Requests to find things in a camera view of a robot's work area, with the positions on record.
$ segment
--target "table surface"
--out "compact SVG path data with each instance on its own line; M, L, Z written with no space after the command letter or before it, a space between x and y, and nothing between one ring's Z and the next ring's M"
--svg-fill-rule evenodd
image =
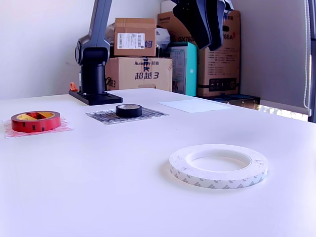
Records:
M113 91L125 103L170 116L104 125L69 95L0 101L0 119L60 112L74 131L4 138L0 127L2 237L315 237L316 125L259 111L189 114L159 102L189 96L155 89ZM258 185L212 190L169 172L176 150L230 144L262 153Z

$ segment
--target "red tape roll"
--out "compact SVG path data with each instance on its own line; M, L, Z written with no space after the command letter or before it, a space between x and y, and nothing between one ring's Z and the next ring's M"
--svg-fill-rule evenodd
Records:
M61 125L60 113L53 111L34 111L11 117L12 129L17 132L44 132Z

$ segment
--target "black tape roll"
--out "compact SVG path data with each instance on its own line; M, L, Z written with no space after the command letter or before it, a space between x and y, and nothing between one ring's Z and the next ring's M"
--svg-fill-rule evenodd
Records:
M140 105L118 105L117 116L120 118L137 118L142 115Z

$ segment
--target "double-sided tape roll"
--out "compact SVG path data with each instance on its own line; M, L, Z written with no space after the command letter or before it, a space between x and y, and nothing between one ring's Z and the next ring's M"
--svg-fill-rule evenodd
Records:
M192 165L202 157L229 157L245 163L245 168L233 171L210 171ZM170 157L170 172L188 184L210 189L238 189L264 180L268 161L260 153L244 147L209 144L180 149Z
M61 125L60 113L54 111L34 111L11 117L12 129L17 132L44 132Z

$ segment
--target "teal box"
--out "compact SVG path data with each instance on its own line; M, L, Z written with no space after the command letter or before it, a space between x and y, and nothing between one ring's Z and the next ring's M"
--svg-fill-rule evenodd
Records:
M167 54L173 61L172 92L197 95L198 48L189 42L170 44Z

